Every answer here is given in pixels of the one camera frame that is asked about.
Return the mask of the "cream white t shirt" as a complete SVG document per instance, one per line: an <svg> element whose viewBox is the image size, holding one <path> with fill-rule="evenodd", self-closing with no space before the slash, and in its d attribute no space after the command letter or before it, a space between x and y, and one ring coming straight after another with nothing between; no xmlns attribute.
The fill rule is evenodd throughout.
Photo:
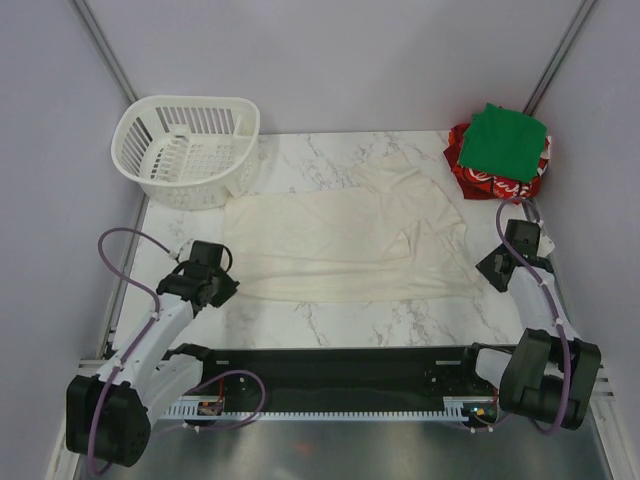
<svg viewBox="0 0 640 480"><path fill-rule="evenodd" d="M354 187L240 197L223 239L242 294L312 303L472 297L466 224L402 154L356 166Z"/></svg>

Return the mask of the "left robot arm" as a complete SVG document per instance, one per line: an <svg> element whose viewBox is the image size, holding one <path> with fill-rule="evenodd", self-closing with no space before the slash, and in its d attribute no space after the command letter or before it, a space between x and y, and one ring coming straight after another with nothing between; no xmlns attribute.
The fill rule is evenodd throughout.
<svg viewBox="0 0 640 480"><path fill-rule="evenodd" d="M130 467L142 456L156 421L183 393L208 393L219 369L192 350L171 353L176 337L206 307L218 308L238 289L228 247L204 241L163 278L152 306L118 350L89 376L76 375L66 390L68 450Z"/></svg>

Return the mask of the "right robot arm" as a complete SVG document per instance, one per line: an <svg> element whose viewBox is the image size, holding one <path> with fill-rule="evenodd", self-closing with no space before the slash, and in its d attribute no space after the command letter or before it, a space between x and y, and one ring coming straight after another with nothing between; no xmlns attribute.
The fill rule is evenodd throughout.
<svg viewBox="0 0 640 480"><path fill-rule="evenodd" d="M476 359L458 368L459 384L473 394L496 387L503 411L547 423L549 432L576 430L601 366L600 349L566 321L551 264L538 255L538 224L510 219L503 236L476 268L513 297L524 332L512 351L476 344Z"/></svg>

